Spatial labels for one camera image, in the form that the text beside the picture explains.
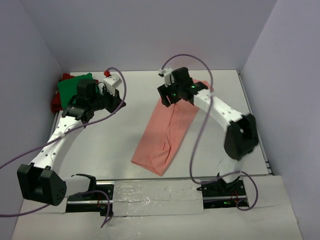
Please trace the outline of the salmon pink t-shirt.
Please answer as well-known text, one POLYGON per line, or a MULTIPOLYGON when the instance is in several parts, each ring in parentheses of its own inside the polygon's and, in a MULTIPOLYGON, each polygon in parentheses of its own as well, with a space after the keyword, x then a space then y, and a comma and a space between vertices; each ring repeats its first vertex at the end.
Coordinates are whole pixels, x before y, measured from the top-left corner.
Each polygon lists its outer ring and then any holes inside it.
POLYGON ((199 108, 181 100, 169 107, 159 99, 131 162, 163 176, 175 158, 199 108))

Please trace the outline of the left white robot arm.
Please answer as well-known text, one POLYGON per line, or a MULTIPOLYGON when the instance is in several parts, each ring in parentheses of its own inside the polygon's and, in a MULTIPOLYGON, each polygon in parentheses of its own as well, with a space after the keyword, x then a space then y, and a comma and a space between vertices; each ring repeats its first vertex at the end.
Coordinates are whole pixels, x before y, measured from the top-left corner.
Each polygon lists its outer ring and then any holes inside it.
POLYGON ((93 124, 95 112, 107 110, 115 114, 126 103, 120 98, 118 86, 122 80, 115 74, 102 82, 94 79, 80 80, 58 124, 39 154, 17 170, 17 178, 26 200, 58 206, 63 199, 80 193, 86 199, 93 199, 98 193, 96 178, 77 173, 62 178, 61 165, 77 136, 85 127, 93 124))

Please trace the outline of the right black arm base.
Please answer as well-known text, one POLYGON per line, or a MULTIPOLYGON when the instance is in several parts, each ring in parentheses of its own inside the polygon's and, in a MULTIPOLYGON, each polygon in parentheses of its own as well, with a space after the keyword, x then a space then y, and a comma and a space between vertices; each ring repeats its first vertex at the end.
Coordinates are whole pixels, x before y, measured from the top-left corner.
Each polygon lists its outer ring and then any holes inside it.
POLYGON ((232 183, 218 180, 196 188, 202 193, 204 209, 248 208, 247 194, 243 180, 239 177, 232 183))

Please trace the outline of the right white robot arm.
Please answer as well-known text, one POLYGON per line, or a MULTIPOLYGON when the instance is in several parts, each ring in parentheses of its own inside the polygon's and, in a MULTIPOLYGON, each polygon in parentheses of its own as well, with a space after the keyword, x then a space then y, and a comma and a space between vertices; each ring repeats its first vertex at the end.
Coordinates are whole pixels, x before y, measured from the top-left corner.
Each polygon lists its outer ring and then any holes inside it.
POLYGON ((176 70, 163 68, 158 75, 164 79, 158 87, 161 102, 170 107, 181 100, 206 112, 225 131, 223 148, 227 160, 222 164, 217 178, 217 190, 227 196, 235 189, 234 182, 239 178, 247 155, 251 154, 259 143, 256 119, 244 114, 214 96, 205 83, 194 82, 186 67, 176 70))

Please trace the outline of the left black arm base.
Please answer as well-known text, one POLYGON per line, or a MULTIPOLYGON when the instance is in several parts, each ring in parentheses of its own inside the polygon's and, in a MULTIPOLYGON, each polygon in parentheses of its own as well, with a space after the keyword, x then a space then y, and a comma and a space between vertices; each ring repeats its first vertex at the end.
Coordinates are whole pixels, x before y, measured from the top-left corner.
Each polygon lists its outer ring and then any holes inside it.
MULTIPOLYGON (((109 214, 113 215, 114 181, 98 181, 96 190, 106 193, 109 197, 109 214)), ((67 199, 66 213, 99 213, 105 217, 108 210, 108 201, 104 194, 95 192, 84 195, 72 195, 67 199)))

